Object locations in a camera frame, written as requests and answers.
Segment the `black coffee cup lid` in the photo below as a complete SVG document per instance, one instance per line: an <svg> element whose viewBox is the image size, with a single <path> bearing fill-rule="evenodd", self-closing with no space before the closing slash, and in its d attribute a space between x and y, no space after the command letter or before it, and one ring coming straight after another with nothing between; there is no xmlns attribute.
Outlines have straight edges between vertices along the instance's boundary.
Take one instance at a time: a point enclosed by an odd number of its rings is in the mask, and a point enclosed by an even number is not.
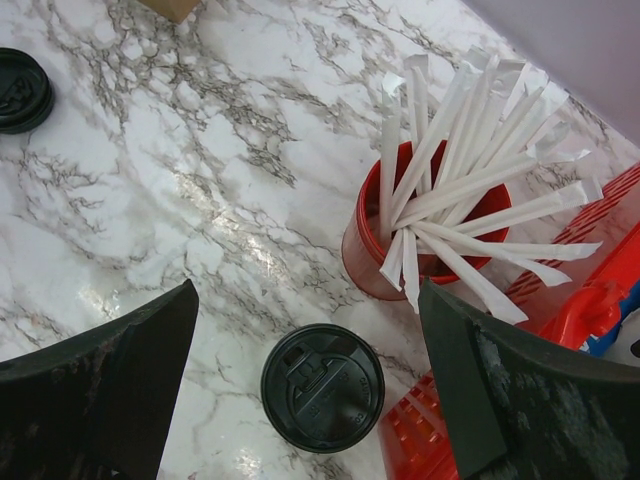
<svg viewBox="0 0 640 480"><path fill-rule="evenodd" d="M53 84L39 63L21 50L1 48L1 133L29 132L50 116Z"/></svg>

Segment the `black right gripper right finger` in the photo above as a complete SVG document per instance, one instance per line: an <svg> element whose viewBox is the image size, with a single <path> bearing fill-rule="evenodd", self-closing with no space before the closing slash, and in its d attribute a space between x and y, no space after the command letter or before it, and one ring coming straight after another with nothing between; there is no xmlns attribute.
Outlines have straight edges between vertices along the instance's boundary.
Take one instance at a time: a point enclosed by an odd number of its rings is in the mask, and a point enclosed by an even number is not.
<svg viewBox="0 0 640 480"><path fill-rule="evenodd" d="M549 342L431 281L419 308L460 478L638 478L638 368Z"/></svg>

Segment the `brown paper bag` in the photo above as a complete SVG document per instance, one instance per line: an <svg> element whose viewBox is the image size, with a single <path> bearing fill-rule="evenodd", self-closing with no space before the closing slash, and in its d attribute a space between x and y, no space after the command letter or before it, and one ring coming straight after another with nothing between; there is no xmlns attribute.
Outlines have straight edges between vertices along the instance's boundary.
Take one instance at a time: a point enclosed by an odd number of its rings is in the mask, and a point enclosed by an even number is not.
<svg viewBox="0 0 640 480"><path fill-rule="evenodd" d="M166 19L180 24L201 3L200 0L139 0Z"/></svg>

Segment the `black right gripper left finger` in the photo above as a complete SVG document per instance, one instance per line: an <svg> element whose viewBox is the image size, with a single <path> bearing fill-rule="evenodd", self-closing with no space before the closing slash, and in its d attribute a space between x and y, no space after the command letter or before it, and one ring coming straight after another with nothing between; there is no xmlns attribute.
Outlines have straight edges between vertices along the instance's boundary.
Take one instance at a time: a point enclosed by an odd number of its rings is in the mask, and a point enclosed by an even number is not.
<svg viewBox="0 0 640 480"><path fill-rule="evenodd" d="M154 479L199 309L194 284L1 364L4 479Z"/></svg>

